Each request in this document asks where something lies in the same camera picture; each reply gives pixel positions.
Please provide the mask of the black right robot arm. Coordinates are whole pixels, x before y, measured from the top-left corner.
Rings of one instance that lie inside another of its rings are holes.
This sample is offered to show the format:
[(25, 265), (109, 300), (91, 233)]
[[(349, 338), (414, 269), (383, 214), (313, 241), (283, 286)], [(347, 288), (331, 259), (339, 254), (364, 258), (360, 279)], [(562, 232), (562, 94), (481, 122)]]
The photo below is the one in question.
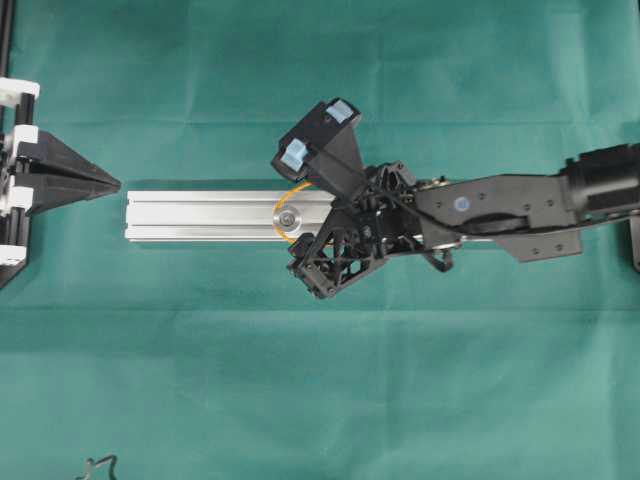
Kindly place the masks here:
[(447, 272), (466, 242), (492, 242), (520, 262), (577, 255), (582, 230), (639, 215), (636, 144), (585, 152), (554, 175), (421, 181), (401, 162), (359, 174), (351, 191), (336, 195), (319, 231), (289, 248), (289, 272), (318, 299), (393, 257), (421, 256)]

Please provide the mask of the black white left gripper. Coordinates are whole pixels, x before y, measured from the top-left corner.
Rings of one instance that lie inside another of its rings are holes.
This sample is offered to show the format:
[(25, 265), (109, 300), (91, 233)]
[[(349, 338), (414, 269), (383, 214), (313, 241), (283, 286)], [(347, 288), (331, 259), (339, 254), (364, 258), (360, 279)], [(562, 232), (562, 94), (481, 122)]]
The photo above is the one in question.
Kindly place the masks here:
[(1, 105), (14, 110), (11, 130), (1, 134), (1, 285), (28, 263), (31, 216), (120, 190), (99, 166), (34, 125), (40, 85), (1, 79)]

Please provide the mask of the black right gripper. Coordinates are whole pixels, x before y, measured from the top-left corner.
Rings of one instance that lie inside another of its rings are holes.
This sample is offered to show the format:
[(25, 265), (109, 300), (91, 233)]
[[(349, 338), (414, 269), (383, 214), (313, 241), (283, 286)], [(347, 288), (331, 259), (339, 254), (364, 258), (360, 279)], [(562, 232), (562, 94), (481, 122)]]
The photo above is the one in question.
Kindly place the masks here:
[(419, 255), (446, 272), (453, 266), (447, 240), (427, 242), (441, 233), (457, 243), (462, 221), (443, 216), (439, 201), (429, 212), (420, 194), (435, 190), (416, 179), (401, 162), (369, 166), (366, 187), (355, 199), (337, 197), (317, 233), (302, 234), (290, 247), (287, 270), (318, 299), (327, 299), (373, 273), (394, 256)]

